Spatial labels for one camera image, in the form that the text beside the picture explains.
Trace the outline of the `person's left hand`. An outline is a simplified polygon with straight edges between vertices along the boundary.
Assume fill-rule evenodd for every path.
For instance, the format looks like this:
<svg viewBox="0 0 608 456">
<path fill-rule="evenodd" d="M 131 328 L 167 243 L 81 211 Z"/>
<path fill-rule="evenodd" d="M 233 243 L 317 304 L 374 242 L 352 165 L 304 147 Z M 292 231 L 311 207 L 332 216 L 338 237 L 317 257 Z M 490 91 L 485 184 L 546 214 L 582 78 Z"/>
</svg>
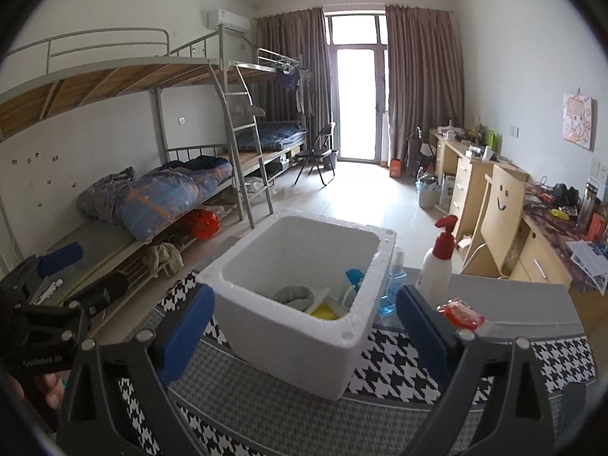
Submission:
<svg viewBox="0 0 608 456">
<path fill-rule="evenodd" d="M 30 401 L 34 393 L 41 394 L 45 403 L 54 411 L 60 411 L 65 395 L 63 380 L 58 374 L 23 377 L 23 385 L 13 376 L 8 376 L 13 390 L 20 401 Z"/>
</svg>

